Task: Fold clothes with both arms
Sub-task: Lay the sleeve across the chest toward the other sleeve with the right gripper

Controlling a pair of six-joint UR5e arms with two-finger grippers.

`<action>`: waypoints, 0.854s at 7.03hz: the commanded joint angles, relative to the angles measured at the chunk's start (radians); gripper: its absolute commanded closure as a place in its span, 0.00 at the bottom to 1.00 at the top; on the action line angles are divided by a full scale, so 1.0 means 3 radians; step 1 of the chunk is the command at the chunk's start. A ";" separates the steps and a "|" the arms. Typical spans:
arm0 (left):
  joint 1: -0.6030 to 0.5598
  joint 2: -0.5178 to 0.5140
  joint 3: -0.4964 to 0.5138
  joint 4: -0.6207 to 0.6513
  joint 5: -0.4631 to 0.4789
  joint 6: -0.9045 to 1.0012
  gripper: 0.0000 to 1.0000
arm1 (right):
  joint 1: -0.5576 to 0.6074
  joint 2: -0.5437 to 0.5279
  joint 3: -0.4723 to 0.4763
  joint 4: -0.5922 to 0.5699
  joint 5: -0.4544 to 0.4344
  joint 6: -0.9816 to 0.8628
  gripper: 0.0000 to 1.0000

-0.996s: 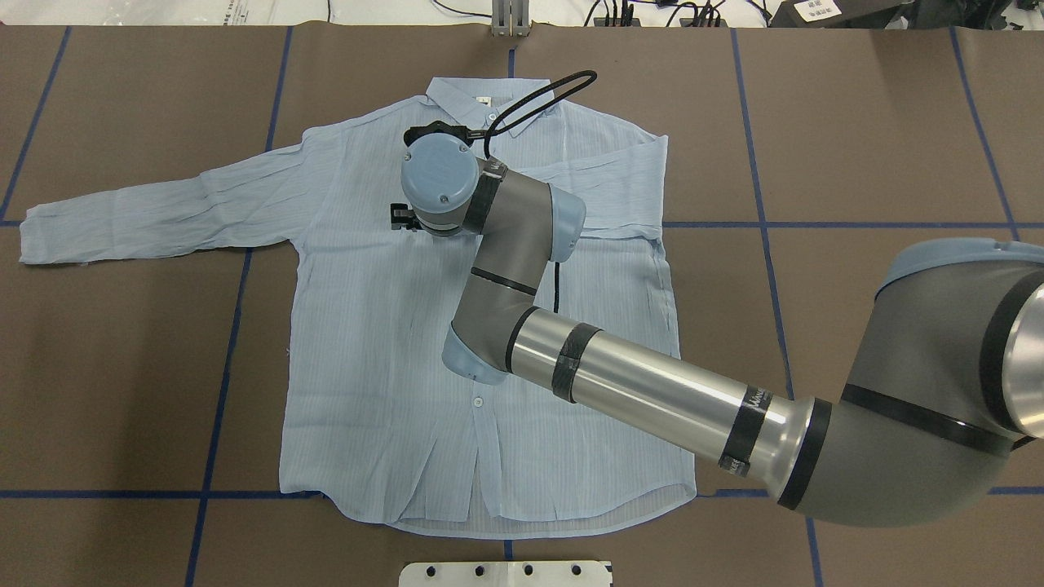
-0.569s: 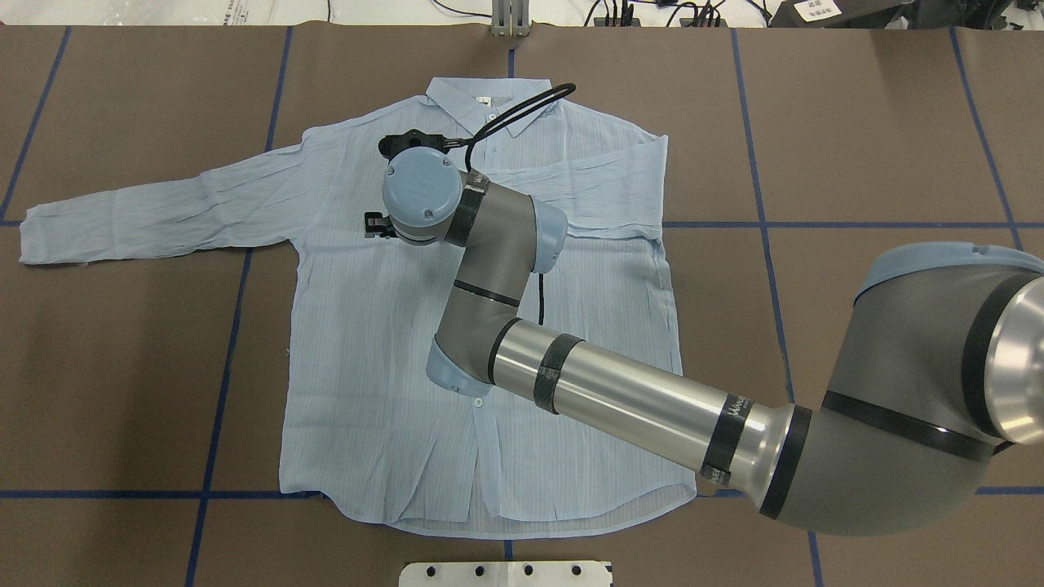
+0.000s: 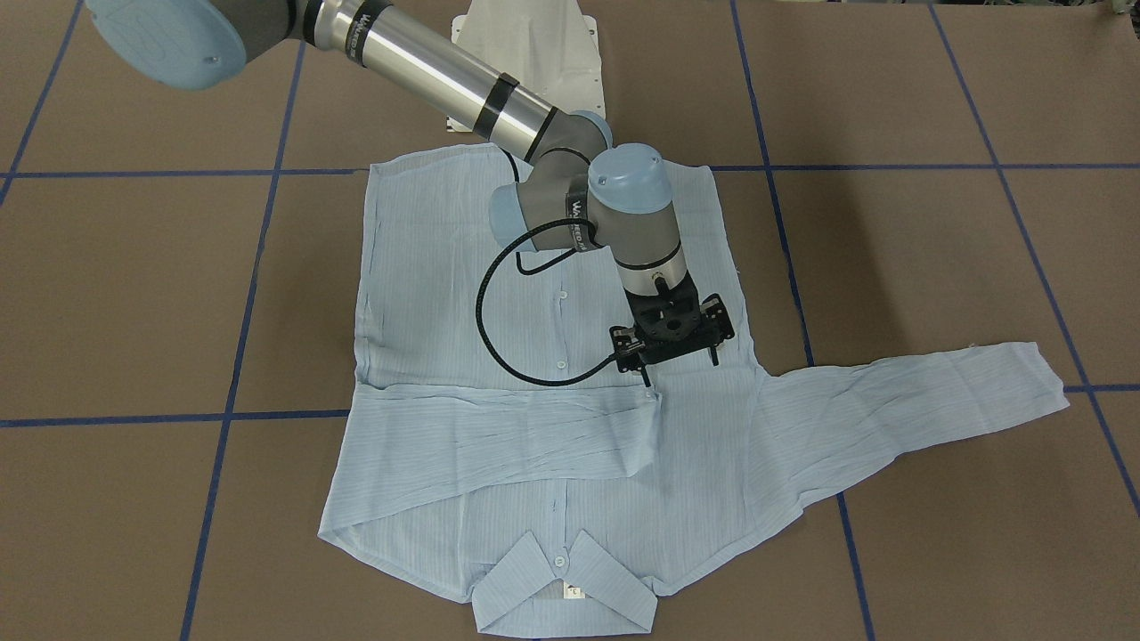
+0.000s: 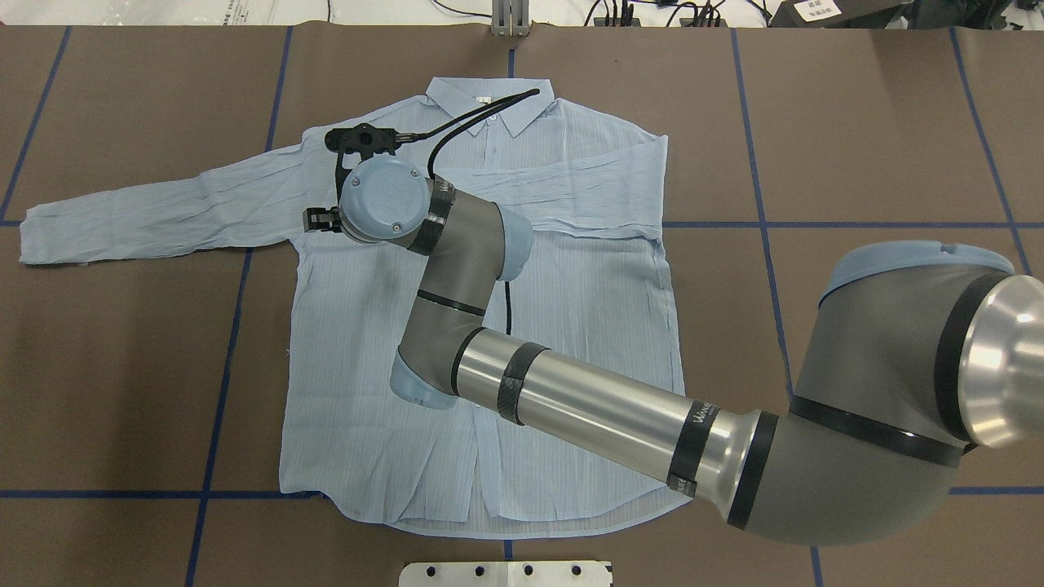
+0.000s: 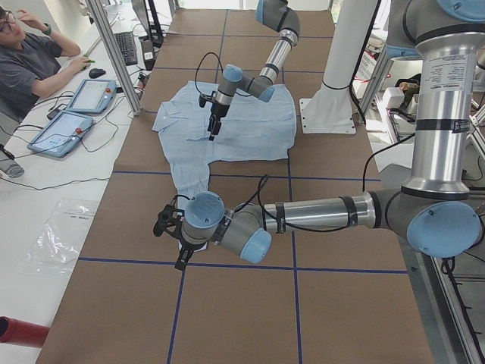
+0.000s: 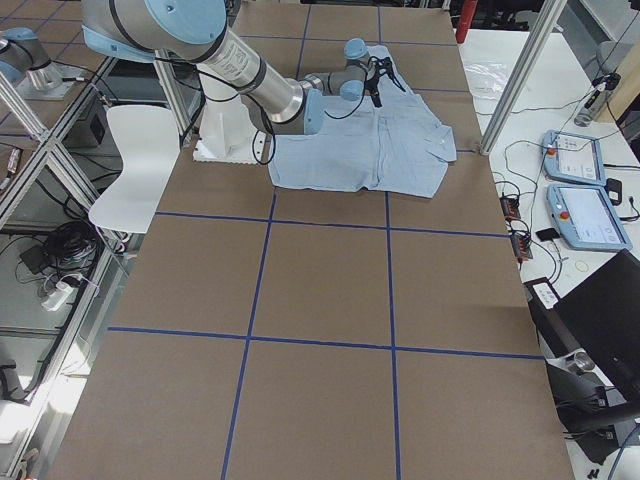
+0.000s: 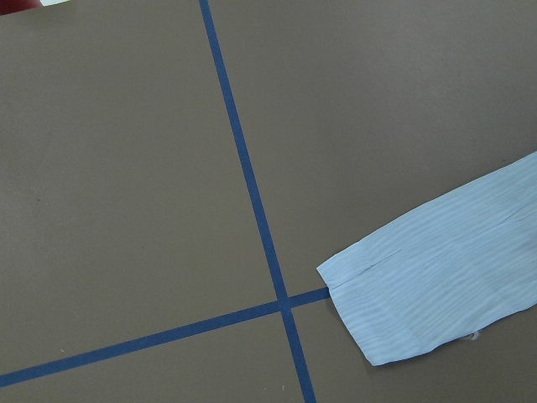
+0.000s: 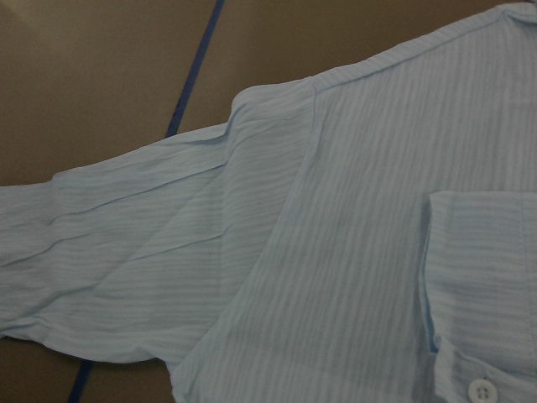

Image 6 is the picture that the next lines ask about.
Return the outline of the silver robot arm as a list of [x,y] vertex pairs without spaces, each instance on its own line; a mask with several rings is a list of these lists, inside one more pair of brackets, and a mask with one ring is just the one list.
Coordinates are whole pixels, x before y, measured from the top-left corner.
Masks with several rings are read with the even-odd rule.
[[284,78],[228,27],[222,1],[85,1],[82,15],[85,43],[98,53],[151,63],[165,49],[209,67],[223,84],[252,99],[251,121],[266,133],[318,133],[328,116],[327,96],[359,101],[369,95],[374,106],[381,105],[381,66],[360,38],[345,45],[343,70],[297,81]]

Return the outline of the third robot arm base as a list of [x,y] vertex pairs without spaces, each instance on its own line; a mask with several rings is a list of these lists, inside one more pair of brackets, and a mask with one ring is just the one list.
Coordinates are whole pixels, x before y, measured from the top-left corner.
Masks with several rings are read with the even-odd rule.
[[26,27],[1,32],[1,73],[26,100],[63,100],[85,76],[81,67],[54,63]]

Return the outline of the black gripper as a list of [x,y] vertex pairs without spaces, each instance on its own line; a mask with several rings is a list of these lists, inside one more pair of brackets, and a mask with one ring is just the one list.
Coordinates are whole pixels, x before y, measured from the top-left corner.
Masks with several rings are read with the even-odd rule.
[[369,96],[372,98],[372,102],[375,108],[381,108],[382,102],[379,93],[379,81],[381,78],[380,66],[374,64],[369,68],[366,79],[366,90],[369,92]]

